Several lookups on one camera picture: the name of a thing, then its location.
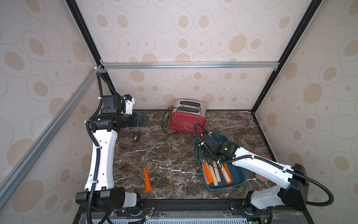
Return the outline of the orange handle sickle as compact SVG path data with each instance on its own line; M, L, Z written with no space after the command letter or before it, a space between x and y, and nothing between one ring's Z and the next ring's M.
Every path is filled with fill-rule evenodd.
M226 176L228 177L228 179L226 178L225 181L226 181L226 183L227 183L228 185L230 185L230 184L232 184L233 179L232 179L232 176L231 176L231 174L230 174L228 165L225 163L225 164L223 164L223 167L224 167L224 169L225 169Z
M213 178L213 174L212 174L212 172L211 172L211 170L210 170L209 164L208 164L206 161L203 161L202 163L205 165L205 171L206 171L206 173L207 173L208 175L210 175L211 178Z
M144 181L145 181L145 189L146 191L151 191L152 187L151 187L151 183L150 183L150 178L147 172L147 168L146 168L146 159L149 155L149 153L151 153L153 151L154 147L150 148L144 155L143 157L143 172L144 172Z

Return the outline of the wooden handle sickle diagonal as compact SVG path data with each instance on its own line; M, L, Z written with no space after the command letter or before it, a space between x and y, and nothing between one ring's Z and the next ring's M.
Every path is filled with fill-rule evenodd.
M214 172L214 169L213 169L212 165L208 165L208 167L209 167L209 170L210 170L211 177L212 177L212 179L213 179L213 184L214 184L214 186L218 186L216 174L215 174L215 172Z

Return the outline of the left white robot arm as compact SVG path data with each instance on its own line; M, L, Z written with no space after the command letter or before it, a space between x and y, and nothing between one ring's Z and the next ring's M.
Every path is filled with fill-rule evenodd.
M99 105L94 114L85 121L85 128L93 143L90 171L83 192L76 194L76 203L86 208L86 222L91 224L92 213L103 212L100 223L110 223L110 214L138 207L140 197L115 187L113 178L114 151L118 133L129 127L143 127L147 116L134 112L135 99L127 95L104 95L102 82L106 79L96 73L99 86Z

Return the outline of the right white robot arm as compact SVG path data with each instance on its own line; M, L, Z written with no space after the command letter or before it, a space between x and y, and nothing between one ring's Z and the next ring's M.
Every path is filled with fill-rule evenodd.
M213 161L222 168L225 164L250 170L275 183L275 186L248 193L244 205L259 210L285 205L297 211L304 211L308 205L325 207L333 204L334 195L321 183L307 177L305 168L280 164L258 156L231 142L220 140L212 133L202 134L195 141L199 157L204 161ZM324 202L308 201L309 185L314 184L328 196Z

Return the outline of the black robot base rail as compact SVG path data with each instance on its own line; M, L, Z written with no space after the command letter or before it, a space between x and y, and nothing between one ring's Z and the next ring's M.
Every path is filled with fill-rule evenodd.
M137 207L119 209L106 224L312 224L307 210L287 206L256 209L243 199L141 199Z

